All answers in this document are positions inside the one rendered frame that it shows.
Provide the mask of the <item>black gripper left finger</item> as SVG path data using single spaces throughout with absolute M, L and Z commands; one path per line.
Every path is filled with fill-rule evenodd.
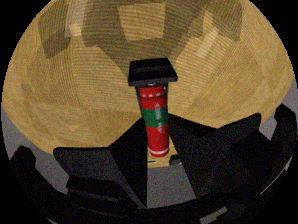
M 68 176 L 117 181 L 138 209 L 146 209 L 148 133 L 144 117 L 130 125 L 109 147 L 59 147 L 53 149 L 53 156 Z

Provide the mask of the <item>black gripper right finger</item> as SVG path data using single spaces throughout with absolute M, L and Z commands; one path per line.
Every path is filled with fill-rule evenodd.
M 217 175 L 230 145 L 257 131 L 261 123 L 261 113 L 253 113 L 217 129 L 169 113 L 169 137 L 196 198 L 210 193 L 209 185 Z

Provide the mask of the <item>red and green battery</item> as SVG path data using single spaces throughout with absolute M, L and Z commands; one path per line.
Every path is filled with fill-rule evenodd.
M 165 84 L 138 87 L 144 116 L 148 147 L 153 157 L 168 156 L 169 153 L 169 111 Z

